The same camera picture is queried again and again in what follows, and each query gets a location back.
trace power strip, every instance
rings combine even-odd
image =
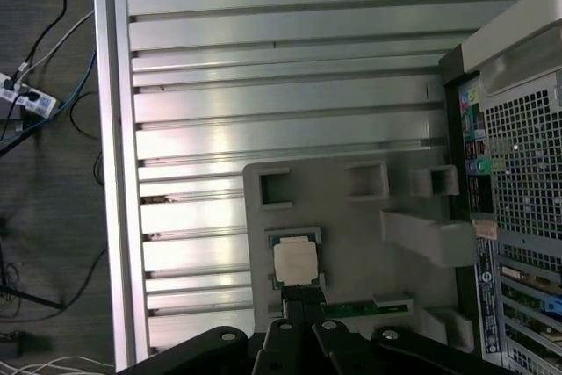
[[[10,77],[0,73],[0,98],[3,98],[4,100],[12,103],[18,95],[18,90],[16,88],[14,88],[14,90],[5,89],[4,81],[6,80],[10,80]],[[45,119],[47,119],[55,110],[54,107],[56,106],[56,103],[58,101],[56,98],[51,97],[42,91],[36,90],[24,83],[21,84],[19,89],[34,92],[39,95],[39,98],[32,101],[27,97],[20,97],[18,98],[17,105],[23,105],[29,112],[39,114]]]

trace white cable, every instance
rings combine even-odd
[[[84,15],[83,17],[81,17],[78,22],[76,22],[72,28],[70,28],[68,30],[68,32],[66,34],[64,34],[62,36],[62,38],[54,45],[54,47],[49,51],[49,53],[45,54],[45,56],[43,56],[38,62],[34,63],[30,68],[27,68],[18,78],[16,85],[19,86],[22,81],[24,80],[24,78],[35,68],[37,68],[41,63],[43,63],[44,61],[46,61],[49,57],[51,57],[54,52],[57,51],[57,49],[62,45],[62,43],[64,43],[68,37],[70,37],[70,35],[72,35],[72,33],[74,31],[76,31],[76,29],[78,29],[78,27],[80,25],[82,25],[84,22],[86,22],[88,20],[89,17],[91,17],[94,14],[94,11],[90,11],[88,12],[86,15]]]
[[[36,369],[36,370],[33,371],[33,372],[31,372],[31,371],[25,371],[25,370],[22,371],[22,369],[24,369],[24,368],[22,368],[22,369],[15,368],[15,367],[10,366],[9,364],[7,364],[7,363],[5,363],[5,362],[3,362],[3,361],[1,361],[1,360],[0,360],[0,364],[10,370],[10,373],[4,372],[4,371],[0,371],[0,374],[3,374],[3,375],[12,375],[13,373],[23,373],[23,374],[25,374],[25,375],[33,375],[33,374],[38,373],[38,371],[40,370],[40,369]],[[42,366],[42,365],[43,365],[43,364],[29,364],[29,365],[26,366],[26,368],[30,369],[31,367],[34,367],[34,366]],[[66,366],[59,366],[59,365],[57,365],[57,364],[50,364],[48,367],[49,367],[49,368],[53,368],[53,369],[61,369],[61,370],[63,370],[63,371],[80,371],[79,369],[76,369],[76,368],[68,368],[68,367],[66,367]]]
[[[80,369],[69,368],[69,367],[66,367],[66,366],[59,366],[59,365],[54,364],[56,362],[60,362],[61,360],[67,360],[67,359],[81,359],[81,360],[84,360],[86,362],[91,362],[93,364],[99,364],[101,366],[106,366],[106,367],[109,367],[109,368],[113,367],[112,364],[102,364],[101,362],[98,362],[97,360],[90,359],[90,358],[87,358],[87,357],[82,357],[82,356],[59,357],[58,359],[54,359],[54,360],[52,360],[52,361],[50,361],[46,364],[29,364],[29,365],[24,366],[24,367],[19,368],[19,369],[14,368],[13,366],[8,365],[7,363],[5,363],[1,360],[0,360],[0,364],[6,366],[7,368],[9,368],[11,370],[13,370],[14,372],[12,372],[11,375],[16,375],[16,374],[33,375],[33,374],[39,373],[40,371],[42,371],[45,368],[55,368],[55,369],[61,369],[63,371],[74,371],[72,373],[82,373],[83,375],[95,373],[95,372],[86,372],[86,371],[83,371],[83,370],[80,370]],[[38,368],[35,369],[34,371],[28,371],[28,369],[32,369],[32,368],[35,368],[37,366],[38,366]]]

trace metal plate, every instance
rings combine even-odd
[[[117,369],[251,332],[245,301],[184,306],[248,270],[243,167],[443,145],[437,59],[514,1],[96,0]]]

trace black tripod leg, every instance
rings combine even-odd
[[[2,251],[2,241],[0,240],[0,294],[7,294],[10,296],[14,296],[16,298],[20,298],[23,300],[29,300],[30,302],[35,302],[43,306],[52,307],[53,309],[64,309],[64,305],[61,303],[55,303],[51,300],[46,300],[42,298],[38,298],[37,296],[33,296],[32,294],[27,294],[20,292],[19,290],[12,289],[8,287],[8,280],[6,277],[6,271],[4,267],[4,254]]]
[[[21,298],[23,300],[29,300],[30,302],[35,302],[43,306],[49,306],[53,309],[63,309],[64,305],[62,303],[55,303],[51,300],[46,300],[42,298],[38,298],[37,296],[33,296],[32,294],[27,294],[20,292],[19,290],[11,289],[10,287],[6,287],[5,285],[0,286],[0,293],[9,294],[10,296],[14,296],[16,298]]]

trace metal mesh grille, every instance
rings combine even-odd
[[[562,239],[562,112],[542,90],[486,111],[498,227]]]
[[[516,363],[518,363],[522,368],[527,371],[534,373],[535,375],[558,375],[557,371],[550,371],[549,369],[542,366],[536,361],[536,359],[529,356],[528,353],[524,353],[514,347],[513,345],[508,346],[508,356],[511,357]]]
[[[533,265],[543,270],[558,272],[558,268],[562,264],[562,259],[555,256],[539,254],[537,252],[533,252],[532,250],[517,248],[516,246],[501,244],[500,247],[500,255],[520,263]]]

